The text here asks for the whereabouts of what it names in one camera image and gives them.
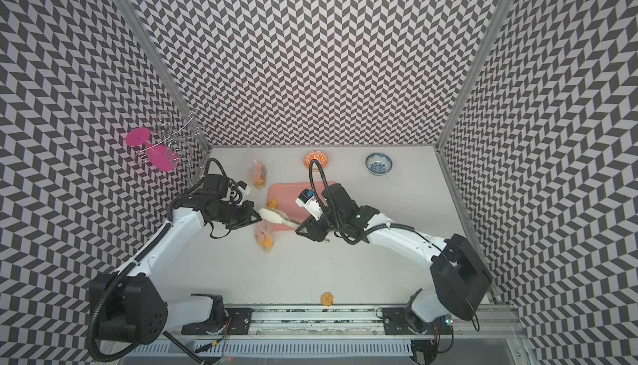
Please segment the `clear resealable bag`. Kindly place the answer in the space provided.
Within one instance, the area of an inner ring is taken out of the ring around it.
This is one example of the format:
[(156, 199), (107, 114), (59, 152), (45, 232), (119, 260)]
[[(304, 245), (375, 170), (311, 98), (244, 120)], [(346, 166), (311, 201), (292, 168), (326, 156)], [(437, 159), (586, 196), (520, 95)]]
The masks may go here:
[(254, 226), (254, 239), (264, 253), (271, 251), (275, 242), (272, 224), (265, 220), (258, 222)]
[(256, 190), (262, 190), (267, 182), (267, 167), (255, 160), (249, 167), (249, 181)]

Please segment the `round cracker cookie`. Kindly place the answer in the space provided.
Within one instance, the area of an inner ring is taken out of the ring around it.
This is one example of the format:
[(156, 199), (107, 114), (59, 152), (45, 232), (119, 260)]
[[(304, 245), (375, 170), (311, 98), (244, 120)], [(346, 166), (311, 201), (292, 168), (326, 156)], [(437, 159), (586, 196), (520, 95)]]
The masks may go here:
[(330, 292), (325, 292), (320, 297), (322, 306), (331, 307), (334, 304), (334, 295)]

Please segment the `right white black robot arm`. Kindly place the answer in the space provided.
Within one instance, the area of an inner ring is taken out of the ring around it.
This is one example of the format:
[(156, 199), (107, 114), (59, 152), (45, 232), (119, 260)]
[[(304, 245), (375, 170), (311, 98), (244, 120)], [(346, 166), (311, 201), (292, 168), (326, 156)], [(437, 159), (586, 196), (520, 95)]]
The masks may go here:
[(416, 333), (446, 315), (470, 321), (478, 327), (477, 311), (493, 278), (487, 265), (462, 235), (440, 238), (393, 221), (368, 205), (359, 206), (339, 183), (322, 179), (323, 190), (312, 182), (297, 197), (297, 205), (309, 216), (295, 232), (315, 242), (328, 234), (348, 245), (366, 243), (391, 250), (430, 272), (433, 286), (418, 289), (405, 305), (405, 321)]

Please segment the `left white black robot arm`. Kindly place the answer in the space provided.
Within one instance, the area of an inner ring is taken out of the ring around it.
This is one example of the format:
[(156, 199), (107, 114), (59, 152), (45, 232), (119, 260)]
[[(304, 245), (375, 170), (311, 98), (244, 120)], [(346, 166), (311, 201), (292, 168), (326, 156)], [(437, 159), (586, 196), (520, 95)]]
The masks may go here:
[(206, 225), (220, 224), (232, 232), (260, 222), (254, 203), (247, 199), (249, 192), (245, 182), (229, 177), (224, 169), (204, 172), (169, 203), (165, 222), (135, 255), (89, 283), (86, 350), (94, 361), (116, 361), (176, 328), (228, 331), (231, 318), (221, 296), (190, 293), (168, 301), (158, 286), (181, 250)]

